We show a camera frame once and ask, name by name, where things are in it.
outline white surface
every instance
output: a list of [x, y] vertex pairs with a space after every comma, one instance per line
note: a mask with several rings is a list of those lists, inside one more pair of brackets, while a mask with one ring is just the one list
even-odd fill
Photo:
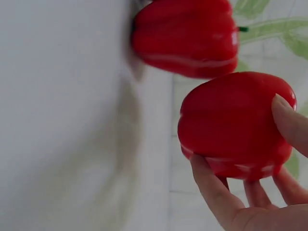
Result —
[[126, 0], [0, 3], [0, 230], [167, 230], [170, 74]]

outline glossy skin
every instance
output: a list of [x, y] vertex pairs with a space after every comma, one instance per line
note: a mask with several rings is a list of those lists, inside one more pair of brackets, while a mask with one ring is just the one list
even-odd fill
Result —
[[228, 0], [158, 0], [136, 16], [133, 50], [149, 65], [193, 78], [237, 66], [238, 28]]
[[292, 147], [271, 114], [276, 93], [296, 108], [291, 87], [263, 73], [233, 73], [195, 88], [180, 111], [178, 135], [184, 155], [205, 156], [221, 177], [257, 180], [277, 174]]
[[[272, 114], [281, 135], [308, 157], [308, 119], [296, 113], [282, 97], [272, 102]], [[227, 180], [218, 178], [199, 155], [191, 159], [201, 195], [225, 231], [305, 231], [308, 227], [308, 190], [283, 167], [273, 176], [286, 207], [273, 205], [259, 180], [244, 181], [249, 207], [231, 194]]]

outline red bell pepper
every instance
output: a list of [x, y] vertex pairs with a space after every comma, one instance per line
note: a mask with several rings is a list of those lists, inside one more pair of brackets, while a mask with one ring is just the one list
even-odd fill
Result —
[[187, 77], [219, 77], [237, 66], [228, 0], [156, 0], [136, 15], [131, 44], [145, 63]]
[[203, 155], [221, 177], [257, 180], [278, 173], [292, 147], [273, 120], [276, 93], [296, 108], [291, 87], [263, 73], [233, 73], [195, 88], [180, 110], [182, 152]]

